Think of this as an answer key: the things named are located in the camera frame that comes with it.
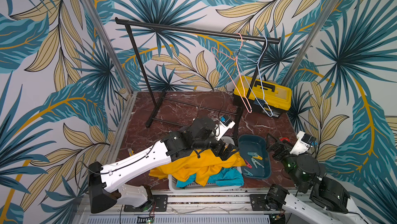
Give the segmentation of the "red clothespin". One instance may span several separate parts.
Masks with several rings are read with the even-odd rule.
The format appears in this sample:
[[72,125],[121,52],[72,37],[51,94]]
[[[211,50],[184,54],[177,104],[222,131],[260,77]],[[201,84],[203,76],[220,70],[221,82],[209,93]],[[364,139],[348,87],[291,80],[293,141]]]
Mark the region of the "red clothespin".
[[246,166],[247,166],[249,169],[252,169],[251,164],[250,164],[247,160],[244,160],[244,162],[246,163]]

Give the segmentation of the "pale green clothespin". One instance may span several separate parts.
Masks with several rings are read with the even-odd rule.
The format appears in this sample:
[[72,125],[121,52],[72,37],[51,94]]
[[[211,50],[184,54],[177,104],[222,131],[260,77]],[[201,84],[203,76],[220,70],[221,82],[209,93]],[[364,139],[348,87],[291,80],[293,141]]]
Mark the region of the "pale green clothespin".
[[257,169],[258,167],[264,168],[264,166],[263,166],[260,162],[258,162],[256,159],[254,159],[253,157],[251,158],[251,162],[252,162],[253,166],[254,166],[256,169]]

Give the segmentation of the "teal blue t-shirt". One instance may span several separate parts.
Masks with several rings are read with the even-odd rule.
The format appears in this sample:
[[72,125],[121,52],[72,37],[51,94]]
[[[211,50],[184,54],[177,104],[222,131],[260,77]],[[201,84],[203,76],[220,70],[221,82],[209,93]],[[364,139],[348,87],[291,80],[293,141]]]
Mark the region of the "teal blue t-shirt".
[[203,184],[199,183],[197,174],[193,174],[185,181],[177,180],[176,187],[185,188],[190,184],[196,183],[202,187],[207,185],[216,185],[219,187],[226,186],[243,186],[244,178],[241,172],[236,168],[223,168],[218,174],[211,175]]

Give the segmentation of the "pink wire hanger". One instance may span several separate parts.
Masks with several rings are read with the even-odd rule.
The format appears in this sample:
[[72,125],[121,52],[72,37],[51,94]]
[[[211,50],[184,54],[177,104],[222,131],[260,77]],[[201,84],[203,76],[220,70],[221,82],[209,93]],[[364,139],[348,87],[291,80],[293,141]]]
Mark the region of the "pink wire hanger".
[[[248,113],[252,113],[253,112],[253,108],[252,108],[252,106],[251,106],[251,104],[249,102],[249,99],[247,97],[247,93],[245,91],[245,88],[243,88],[240,91],[240,89],[237,86],[237,83],[235,81],[236,79],[238,79],[237,82],[240,82],[241,84],[243,84],[242,72],[241,72],[239,64],[238,64],[238,55],[239,55],[240,49],[242,49],[243,46],[244,46],[244,41],[243,41],[242,34],[237,33],[237,35],[240,38],[240,47],[239,47],[238,52],[236,53],[236,55],[234,55],[234,56],[228,55],[226,52],[220,51],[218,48],[215,48],[214,46],[211,47],[210,51],[214,55],[214,57],[217,60],[217,62],[221,65],[223,70],[227,73],[229,79],[232,81],[233,85],[235,86],[235,89],[237,90],[238,96],[242,100],[242,104],[244,105],[246,111]],[[232,74],[229,72],[229,69],[221,62],[221,60],[219,59],[219,55],[222,55],[222,56],[226,57],[226,59],[228,61],[232,61],[233,62],[233,66],[235,67],[233,72],[236,73],[235,77],[232,76]]]

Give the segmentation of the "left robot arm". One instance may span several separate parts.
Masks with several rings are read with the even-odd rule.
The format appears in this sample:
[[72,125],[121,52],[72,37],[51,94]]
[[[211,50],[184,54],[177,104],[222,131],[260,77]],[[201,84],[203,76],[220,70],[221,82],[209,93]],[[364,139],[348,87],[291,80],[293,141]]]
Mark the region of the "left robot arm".
[[223,135],[235,125],[229,117],[219,123],[211,118],[196,118],[190,126],[163,136],[145,150],[118,162],[103,165],[90,164],[88,169],[88,196],[93,214],[104,212],[117,204],[145,209],[154,204],[148,186],[127,183],[154,168],[188,160],[199,165],[215,159],[227,161],[239,151],[232,143],[225,143]]

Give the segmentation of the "white blue wire hanger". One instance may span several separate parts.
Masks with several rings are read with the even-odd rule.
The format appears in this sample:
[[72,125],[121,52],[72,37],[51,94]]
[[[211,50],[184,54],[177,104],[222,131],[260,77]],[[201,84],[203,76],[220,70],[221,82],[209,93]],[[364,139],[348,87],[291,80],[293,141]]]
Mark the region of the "white blue wire hanger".
[[249,85],[249,89],[251,90],[251,92],[253,92],[253,87],[254,87],[253,85],[256,83],[256,78],[259,76],[259,84],[260,84],[260,87],[261,87],[261,89],[262,89],[262,94],[263,94],[263,96],[262,96],[261,101],[260,101],[260,99],[257,98],[255,94],[253,94],[253,95],[254,95],[254,98],[255,98],[255,99],[254,99],[254,102],[255,102],[255,103],[258,103],[259,107],[260,107],[269,117],[273,117],[273,116],[274,116],[273,110],[272,110],[271,107],[269,106],[268,102],[265,100],[265,90],[264,90],[264,88],[263,88],[264,85],[263,85],[263,82],[262,82],[262,75],[261,75],[261,72],[260,72],[261,61],[264,59],[264,55],[265,55],[265,52],[266,52],[267,47],[268,47],[268,39],[267,39],[266,37],[264,37],[264,39],[265,39],[265,42],[264,42],[264,45],[263,45],[263,47],[262,47],[262,52],[261,52],[261,54],[259,55],[258,59],[254,60],[254,59],[251,59],[251,58],[247,57],[246,55],[243,55],[243,58],[244,58],[244,59],[247,59],[248,61],[250,61],[250,62],[252,62],[252,63],[254,63],[254,64],[256,65],[256,69],[255,69],[255,71],[254,71],[254,74],[256,74],[256,76],[253,76],[253,77],[252,77],[251,82],[250,82],[250,85]]

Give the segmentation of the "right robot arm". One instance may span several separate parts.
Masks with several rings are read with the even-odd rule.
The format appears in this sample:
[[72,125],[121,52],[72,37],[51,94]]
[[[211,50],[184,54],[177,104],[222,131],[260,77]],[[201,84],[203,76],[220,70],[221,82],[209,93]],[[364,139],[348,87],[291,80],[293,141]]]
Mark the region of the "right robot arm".
[[267,152],[280,162],[299,193],[309,193],[317,210],[299,200],[280,185],[273,184],[264,200],[267,210],[290,212],[311,224],[368,224],[370,221],[358,208],[349,192],[338,181],[327,177],[325,166],[312,155],[316,138],[300,131],[297,141],[274,139]]

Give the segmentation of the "yellow t-shirt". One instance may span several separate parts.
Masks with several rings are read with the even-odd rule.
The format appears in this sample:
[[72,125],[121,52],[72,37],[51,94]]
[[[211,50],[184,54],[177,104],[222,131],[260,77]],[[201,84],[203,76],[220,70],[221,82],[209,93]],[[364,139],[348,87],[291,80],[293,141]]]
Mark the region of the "yellow t-shirt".
[[223,168],[244,167],[246,162],[239,153],[233,154],[226,161],[216,157],[212,151],[206,150],[198,158],[196,153],[181,158],[169,164],[152,169],[149,175],[159,179],[165,179],[168,175],[181,182],[187,182],[190,176],[196,175],[196,182],[205,186],[212,175],[218,174]]

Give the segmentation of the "turquoise clothespin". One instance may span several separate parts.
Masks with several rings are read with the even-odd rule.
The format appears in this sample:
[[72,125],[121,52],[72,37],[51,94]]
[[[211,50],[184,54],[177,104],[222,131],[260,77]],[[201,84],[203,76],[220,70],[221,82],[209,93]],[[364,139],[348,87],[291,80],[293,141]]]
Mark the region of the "turquoise clothespin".
[[250,171],[248,171],[247,169],[245,169],[245,168],[244,168],[244,175],[253,176],[253,174]]

